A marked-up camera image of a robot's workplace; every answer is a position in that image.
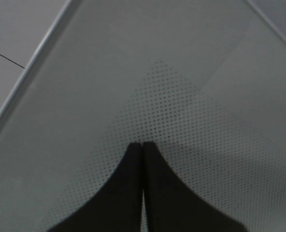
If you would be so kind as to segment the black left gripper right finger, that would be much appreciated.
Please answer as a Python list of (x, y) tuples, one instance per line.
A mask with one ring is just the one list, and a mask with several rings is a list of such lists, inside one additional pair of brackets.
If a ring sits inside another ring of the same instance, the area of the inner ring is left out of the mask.
[(173, 172), (154, 142), (143, 143), (144, 200), (150, 232), (245, 232)]

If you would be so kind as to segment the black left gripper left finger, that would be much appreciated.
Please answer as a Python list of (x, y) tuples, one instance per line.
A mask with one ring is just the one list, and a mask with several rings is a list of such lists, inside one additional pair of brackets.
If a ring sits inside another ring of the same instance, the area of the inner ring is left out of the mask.
[(131, 143), (108, 181), (51, 232), (138, 232), (141, 229), (142, 145)]

